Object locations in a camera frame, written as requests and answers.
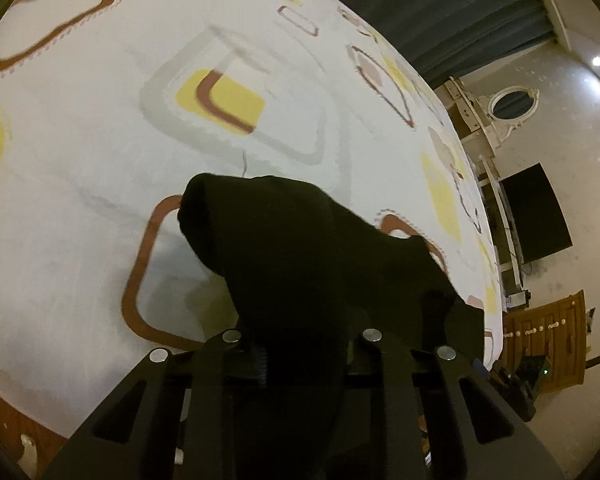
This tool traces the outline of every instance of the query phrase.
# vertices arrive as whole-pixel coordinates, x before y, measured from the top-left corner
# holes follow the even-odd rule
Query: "cable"
[[[501,247],[500,245],[496,245],[496,244],[494,244],[493,246],[497,247],[497,248],[499,248],[500,250],[503,250],[503,251],[509,251],[509,254],[511,254],[511,256],[514,256],[515,258],[518,257],[516,254],[514,254],[514,253],[511,252],[511,249],[508,249],[508,248],[505,249],[505,248]],[[522,271],[522,274],[524,274],[525,276],[531,276],[531,274],[534,271],[533,263],[529,262],[529,273],[528,274],[525,272],[525,269],[523,269],[522,266],[520,266],[520,270]]]

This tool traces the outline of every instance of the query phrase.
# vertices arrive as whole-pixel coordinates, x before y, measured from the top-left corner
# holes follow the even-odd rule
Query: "black monitor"
[[[532,262],[573,245],[554,190],[540,164],[501,181],[522,259]]]

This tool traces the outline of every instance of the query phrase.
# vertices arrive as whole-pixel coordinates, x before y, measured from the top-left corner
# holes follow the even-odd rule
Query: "patterned bedsheet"
[[[0,394],[69,435],[157,344],[231,326],[176,224],[208,171],[312,182],[423,236],[502,349],[480,192],[442,104],[337,0],[16,0],[0,22]]]

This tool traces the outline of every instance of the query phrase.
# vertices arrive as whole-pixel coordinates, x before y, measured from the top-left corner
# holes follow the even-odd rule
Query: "wooden dresser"
[[[552,371],[544,380],[543,392],[584,382],[587,321],[583,290],[545,306],[508,312],[503,320],[500,361],[509,370],[516,370],[522,356],[544,354]]]

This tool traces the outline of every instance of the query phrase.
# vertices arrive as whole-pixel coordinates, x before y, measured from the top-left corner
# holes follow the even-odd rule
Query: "curtain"
[[[526,92],[517,91],[503,95],[493,107],[493,114],[504,120],[517,119],[533,106],[534,99]]]
[[[341,0],[435,88],[554,32],[541,0]]]

